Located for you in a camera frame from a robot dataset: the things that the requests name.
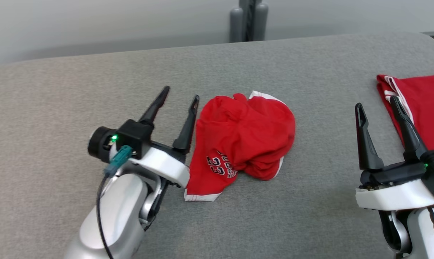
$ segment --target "folded red cloth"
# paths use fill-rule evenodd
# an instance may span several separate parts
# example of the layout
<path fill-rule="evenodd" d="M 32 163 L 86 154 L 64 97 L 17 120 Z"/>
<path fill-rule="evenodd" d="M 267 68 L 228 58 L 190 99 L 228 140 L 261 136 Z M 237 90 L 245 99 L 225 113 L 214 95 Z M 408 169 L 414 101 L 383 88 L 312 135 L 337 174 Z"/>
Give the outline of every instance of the folded red cloth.
<path fill-rule="evenodd" d="M 238 171 L 274 178 L 294 142 L 294 115 L 283 102 L 256 91 L 249 100 L 243 94 L 233 97 L 213 98 L 196 121 L 187 201 L 214 201 Z"/>
<path fill-rule="evenodd" d="M 411 118 L 428 149 L 434 149 L 434 76 L 397 79 L 378 75 L 378 92 L 393 120 L 399 137 L 401 129 L 389 103 L 391 96 L 397 96 L 407 115 Z"/>

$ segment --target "red fabric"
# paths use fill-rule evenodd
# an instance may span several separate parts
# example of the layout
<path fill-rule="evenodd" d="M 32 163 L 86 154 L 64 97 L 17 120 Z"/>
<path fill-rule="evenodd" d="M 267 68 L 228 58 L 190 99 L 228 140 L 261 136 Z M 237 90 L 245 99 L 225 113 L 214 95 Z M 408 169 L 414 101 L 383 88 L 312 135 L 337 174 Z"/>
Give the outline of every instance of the red fabric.
<path fill-rule="evenodd" d="M 388 82 L 388 78 L 385 80 L 385 77 L 385 75 L 378 75 L 376 77 L 378 92 L 402 140 L 401 129 L 394 118 L 390 103 L 385 99 L 384 93 L 385 90 L 394 92 L 395 86 L 391 87 L 393 83 L 391 83 L 391 80 Z M 393 79 L 408 104 L 414 118 L 413 123 L 415 128 L 426 144 L 426 147 L 434 149 L 434 76 L 406 79 L 393 77 Z"/>
<path fill-rule="evenodd" d="M 233 97 L 210 100 L 196 122 L 187 195 L 219 194 L 238 171 L 270 180 L 294 142 L 294 115 L 284 103 Z"/>

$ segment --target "gray fabric tablecloth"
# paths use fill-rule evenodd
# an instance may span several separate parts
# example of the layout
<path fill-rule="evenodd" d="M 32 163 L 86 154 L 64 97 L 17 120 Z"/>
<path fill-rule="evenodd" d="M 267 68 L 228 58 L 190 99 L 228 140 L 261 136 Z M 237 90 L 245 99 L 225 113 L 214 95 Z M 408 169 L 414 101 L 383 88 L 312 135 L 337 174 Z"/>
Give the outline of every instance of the gray fabric tablecloth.
<path fill-rule="evenodd" d="M 42 59 L 0 66 L 0 258 L 62 258 L 95 205 L 98 126 L 138 118 L 171 92 L 153 138 L 172 144 L 194 94 L 252 90 L 284 101 L 296 139 L 268 182 L 240 174 L 215 202 L 171 187 L 139 258 L 389 258 L 378 213 L 358 208 L 354 106 L 385 164 L 402 145 L 375 76 L 434 74 L 434 40 L 345 35 Z"/>

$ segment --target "teal connector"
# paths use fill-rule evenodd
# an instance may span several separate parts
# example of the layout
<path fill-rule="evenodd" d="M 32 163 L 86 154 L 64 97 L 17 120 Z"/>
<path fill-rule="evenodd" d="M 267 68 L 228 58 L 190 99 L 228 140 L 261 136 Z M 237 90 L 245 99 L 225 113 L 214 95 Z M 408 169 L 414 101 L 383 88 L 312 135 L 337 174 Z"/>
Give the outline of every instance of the teal connector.
<path fill-rule="evenodd" d="M 116 174 L 116 171 L 125 164 L 129 158 L 132 156 L 132 148 L 130 146 L 124 145 L 122 146 L 118 153 L 115 154 L 110 163 L 103 169 L 103 173 L 108 175 L 108 177 L 113 177 Z"/>

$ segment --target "black cable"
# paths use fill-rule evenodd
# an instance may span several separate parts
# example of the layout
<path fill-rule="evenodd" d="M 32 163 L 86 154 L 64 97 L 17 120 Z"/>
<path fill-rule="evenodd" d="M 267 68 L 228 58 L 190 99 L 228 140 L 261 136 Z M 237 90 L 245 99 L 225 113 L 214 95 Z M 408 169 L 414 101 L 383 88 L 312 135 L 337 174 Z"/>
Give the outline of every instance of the black cable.
<path fill-rule="evenodd" d="M 102 195 L 102 190 L 103 190 L 103 186 L 105 185 L 105 182 L 108 179 L 108 175 L 105 174 L 105 176 L 103 177 L 102 182 L 100 183 L 99 186 L 99 190 L 97 192 L 97 224 L 99 225 L 99 232 L 100 232 L 100 237 L 102 238 L 102 242 L 103 242 L 103 246 L 105 247 L 105 251 L 108 254 L 108 257 L 110 259 L 113 259 L 113 255 L 110 252 L 110 249 L 108 248 L 107 244 L 106 244 L 106 240 L 105 240 L 105 236 L 103 234 L 103 229 L 102 229 L 102 221 L 100 221 L 100 196 Z"/>

